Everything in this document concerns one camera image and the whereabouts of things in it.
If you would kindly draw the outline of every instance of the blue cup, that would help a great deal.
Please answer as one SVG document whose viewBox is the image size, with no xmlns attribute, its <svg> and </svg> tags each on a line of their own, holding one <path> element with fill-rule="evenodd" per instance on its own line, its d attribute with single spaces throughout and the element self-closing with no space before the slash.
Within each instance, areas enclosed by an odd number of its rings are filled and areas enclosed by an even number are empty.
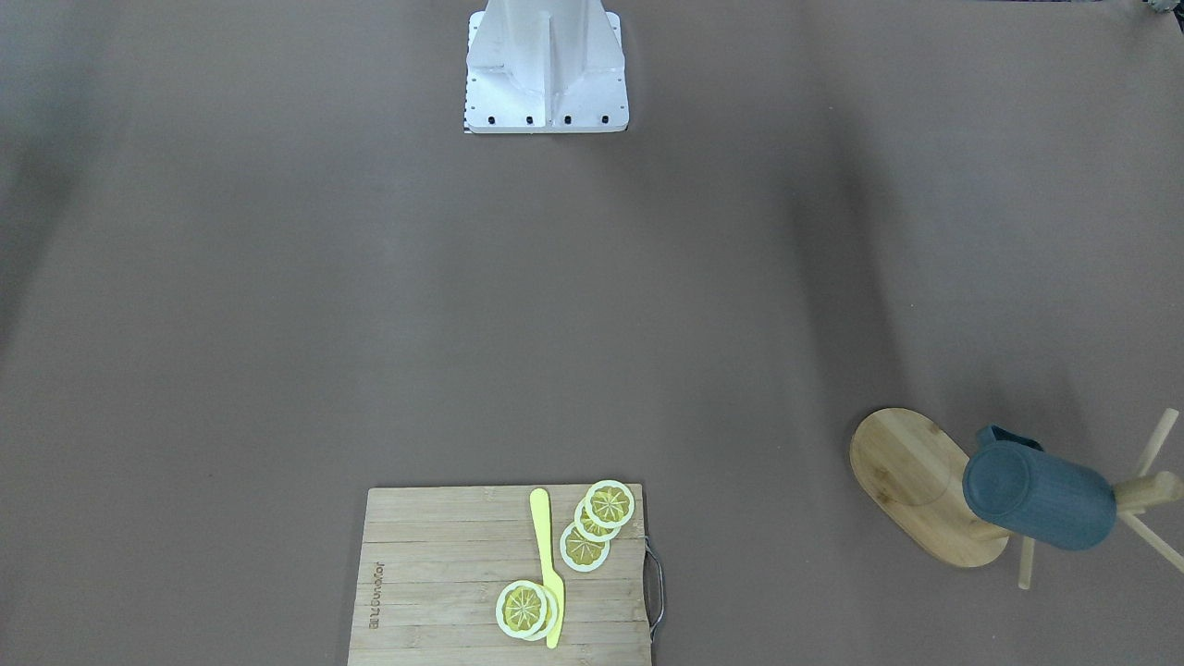
<svg viewBox="0 0 1184 666">
<path fill-rule="evenodd" d="M 1114 527 L 1118 506 L 1101 474 L 1044 453 L 998 425 L 978 433 L 963 493 L 987 523 L 1064 550 L 1086 550 Z"/>
</svg>

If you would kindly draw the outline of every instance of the yellow lemon slice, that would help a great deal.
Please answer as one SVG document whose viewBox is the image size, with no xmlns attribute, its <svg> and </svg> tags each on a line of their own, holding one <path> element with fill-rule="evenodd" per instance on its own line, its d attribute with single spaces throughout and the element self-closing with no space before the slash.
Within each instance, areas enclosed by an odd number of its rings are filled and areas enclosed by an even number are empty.
<svg viewBox="0 0 1184 666">
<path fill-rule="evenodd" d="M 597 481 L 584 495 L 588 519 L 606 530 L 629 523 L 633 517 L 633 493 L 620 481 Z"/>
<path fill-rule="evenodd" d="M 592 571 L 604 564 L 604 558 L 609 557 L 609 542 L 587 540 L 584 534 L 575 530 L 575 523 L 564 530 L 559 543 L 562 546 L 559 549 L 559 555 L 574 571 Z"/>
<path fill-rule="evenodd" d="M 590 542 L 604 543 L 612 539 L 620 532 L 620 527 L 601 527 L 592 521 L 592 517 L 584 510 L 584 500 L 575 505 L 575 530 Z"/>
<path fill-rule="evenodd" d="M 547 638 L 551 629 L 555 627 L 555 620 L 559 620 L 559 600 L 555 598 L 555 595 L 547 588 L 542 588 L 542 594 L 546 595 L 547 598 L 547 621 L 542 623 L 541 629 L 522 639 L 525 641 L 536 641 Z"/>
<path fill-rule="evenodd" d="M 547 593 L 530 581 L 514 581 L 497 596 L 497 626 L 507 636 L 525 639 L 547 620 Z"/>
</svg>

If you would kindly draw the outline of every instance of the wooden peg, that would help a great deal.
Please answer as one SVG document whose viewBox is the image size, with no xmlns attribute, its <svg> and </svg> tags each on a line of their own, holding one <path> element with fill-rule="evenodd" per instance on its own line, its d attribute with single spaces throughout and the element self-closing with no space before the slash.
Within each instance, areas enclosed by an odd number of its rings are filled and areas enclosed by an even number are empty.
<svg viewBox="0 0 1184 666">
<path fill-rule="evenodd" d="M 1119 513 L 1118 517 L 1126 523 L 1128 527 L 1134 530 L 1135 534 L 1143 537 L 1143 540 L 1147 542 L 1151 547 L 1156 549 L 1156 552 L 1164 556 L 1167 562 L 1172 563 L 1172 566 L 1180 570 L 1184 574 L 1184 555 L 1176 552 L 1176 550 L 1167 545 L 1167 542 L 1159 538 L 1159 534 L 1151 531 L 1143 520 L 1131 515 L 1130 513 Z"/>
<path fill-rule="evenodd" d="M 1114 501 L 1120 512 L 1141 512 L 1148 506 L 1184 498 L 1184 481 L 1171 472 L 1139 476 L 1114 485 Z"/>
<path fill-rule="evenodd" d="M 987 523 L 986 520 L 972 521 L 967 529 L 967 533 L 970 534 L 970 538 L 976 542 L 990 542 L 1015 534 L 1011 530 L 999 527 L 995 523 Z"/>
<path fill-rule="evenodd" d="M 1159 449 L 1164 446 L 1164 440 L 1167 438 L 1167 434 L 1171 433 L 1172 425 L 1176 424 L 1176 420 L 1179 418 L 1180 412 L 1172 408 L 1164 410 L 1164 415 L 1159 417 L 1159 424 L 1156 425 L 1156 430 L 1151 434 L 1151 438 L 1147 440 L 1146 448 L 1143 449 L 1143 454 L 1139 456 L 1139 462 L 1134 466 L 1135 476 L 1145 476 L 1151 469 L 1151 463 L 1156 461 L 1156 456 L 1159 455 Z"/>
<path fill-rule="evenodd" d="M 1036 558 L 1036 539 L 1024 537 L 1023 549 L 1019 551 L 1019 589 L 1029 590 L 1032 587 L 1032 561 Z"/>
</svg>

